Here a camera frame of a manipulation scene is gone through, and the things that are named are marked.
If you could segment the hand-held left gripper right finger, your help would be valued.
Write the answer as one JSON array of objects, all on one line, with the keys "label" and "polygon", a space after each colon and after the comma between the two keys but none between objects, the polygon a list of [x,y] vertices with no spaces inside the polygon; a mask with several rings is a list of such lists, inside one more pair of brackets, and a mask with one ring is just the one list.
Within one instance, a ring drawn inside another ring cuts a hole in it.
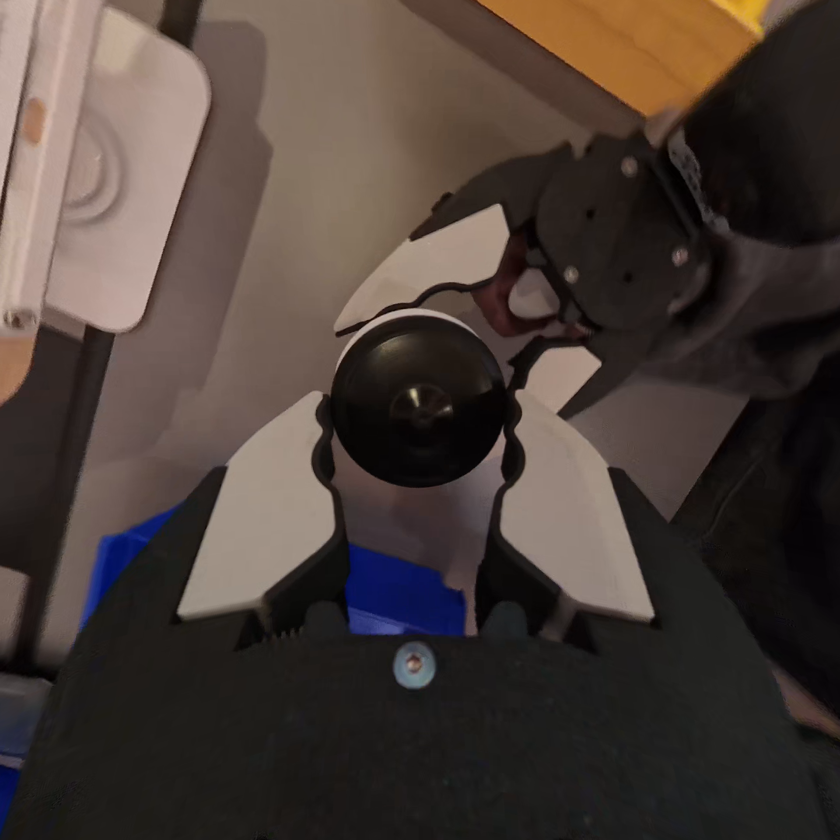
[{"label": "hand-held left gripper right finger", "polygon": [[604,458],[528,392],[510,395],[503,483],[477,572],[477,628],[518,606],[561,639],[580,613],[650,625],[655,608]]}]

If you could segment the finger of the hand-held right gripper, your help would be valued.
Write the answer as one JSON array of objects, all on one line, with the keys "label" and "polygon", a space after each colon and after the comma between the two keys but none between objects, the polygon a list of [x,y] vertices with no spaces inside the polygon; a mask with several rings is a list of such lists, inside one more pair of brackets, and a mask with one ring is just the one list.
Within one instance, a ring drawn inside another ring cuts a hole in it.
[{"label": "finger of the hand-held right gripper", "polygon": [[621,334],[531,339],[508,361],[510,392],[522,391],[563,419],[594,405],[632,372],[632,342]]},{"label": "finger of the hand-held right gripper", "polygon": [[543,194],[558,167],[573,162],[573,146],[562,143],[491,165],[443,196],[362,281],[337,317],[335,334],[355,333],[381,315],[416,308],[441,291],[485,286],[512,238],[536,237]]}]

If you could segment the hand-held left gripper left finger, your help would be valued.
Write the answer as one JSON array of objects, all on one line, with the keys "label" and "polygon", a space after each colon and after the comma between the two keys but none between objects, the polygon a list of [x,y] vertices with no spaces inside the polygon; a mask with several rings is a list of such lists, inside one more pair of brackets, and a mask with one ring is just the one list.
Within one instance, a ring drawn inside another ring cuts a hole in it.
[{"label": "hand-held left gripper left finger", "polygon": [[339,603],[349,541],[333,486],[329,399],[310,392],[227,462],[176,614],[183,622],[253,613],[268,632],[302,627]]}]

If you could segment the white plastic bottle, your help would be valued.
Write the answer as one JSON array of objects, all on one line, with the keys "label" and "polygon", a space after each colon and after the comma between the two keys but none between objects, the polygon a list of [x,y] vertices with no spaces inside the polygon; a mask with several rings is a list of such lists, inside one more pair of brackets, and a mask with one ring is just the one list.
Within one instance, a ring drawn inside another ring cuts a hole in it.
[{"label": "white plastic bottle", "polygon": [[475,330],[473,330],[468,324],[464,323],[458,318],[448,315],[447,313],[426,308],[399,309],[383,313],[365,323],[358,330],[352,331],[350,340],[344,345],[341,356],[344,356],[347,352],[349,352],[351,346],[359,342],[363,336],[367,335],[374,329],[383,327],[386,324],[390,324],[393,322],[407,321],[408,319],[420,319],[423,325],[425,324],[425,322],[447,322],[467,331],[468,333],[476,337],[479,337],[478,333]]}]

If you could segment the blue storage bin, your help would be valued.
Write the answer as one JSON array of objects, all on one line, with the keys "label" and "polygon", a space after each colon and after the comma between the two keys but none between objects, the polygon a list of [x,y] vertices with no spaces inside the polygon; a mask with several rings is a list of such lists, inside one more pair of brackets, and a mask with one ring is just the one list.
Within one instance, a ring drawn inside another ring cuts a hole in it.
[{"label": "blue storage bin", "polygon": [[[103,596],[170,519],[165,511],[98,545],[82,610],[84,627]],[[464,636],[466,597],[448,588],[432,569],[350,546],[345,587],[350,631],[357,635]],[[51,683],[2,674],[2,800],[11,799],[43,712]]]}]

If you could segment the black bottle lid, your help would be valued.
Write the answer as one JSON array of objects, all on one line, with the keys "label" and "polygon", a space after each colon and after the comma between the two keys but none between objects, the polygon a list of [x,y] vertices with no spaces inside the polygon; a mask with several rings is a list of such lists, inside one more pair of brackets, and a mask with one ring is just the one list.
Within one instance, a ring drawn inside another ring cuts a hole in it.
[{"label": "black bottle lid", "polygon": [[332,425],[366,473],[397,487],[439,487],[494,448],[508,410],[505,378],[483,340],[447,322],[379,327],[340,360]]}]

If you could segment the yellow storage bin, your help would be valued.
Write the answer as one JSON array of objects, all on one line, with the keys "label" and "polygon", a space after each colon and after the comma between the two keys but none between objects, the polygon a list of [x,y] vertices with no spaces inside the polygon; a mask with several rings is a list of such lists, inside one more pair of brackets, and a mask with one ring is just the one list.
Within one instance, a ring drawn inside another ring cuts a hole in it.
[{"label": "yellow storage bin", "polygon": [[646,117],[684,109],[764,36],[769,1],[478,1]]}]

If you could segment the person's right hand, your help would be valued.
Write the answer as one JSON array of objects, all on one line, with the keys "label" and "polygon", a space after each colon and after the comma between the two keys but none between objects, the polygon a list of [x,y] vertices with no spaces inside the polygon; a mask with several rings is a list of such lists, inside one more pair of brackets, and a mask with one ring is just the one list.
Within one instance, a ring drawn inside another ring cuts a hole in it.
[{"label": "person's right hand", "polygon": [[490,327],[503,338],[540,331],[555,331],[558,334],[575,336],[580,333],[570,325],[558,323],[555,318],[529,320],[519,318],[508,304],[511,290],[522,272],[527,268],[527,239],[521,234],[510,237],[496,274],[472,294],[475,304]]}]

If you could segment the white stand base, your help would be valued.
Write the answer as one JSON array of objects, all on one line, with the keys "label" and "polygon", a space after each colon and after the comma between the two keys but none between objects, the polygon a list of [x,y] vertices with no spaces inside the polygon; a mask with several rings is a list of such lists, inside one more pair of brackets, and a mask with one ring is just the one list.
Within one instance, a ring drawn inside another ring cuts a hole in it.
[{"label": "white stand base", "polygon": [[211,104],[202,62],[102,9],[45,304],[93,328],[141,321]]}]

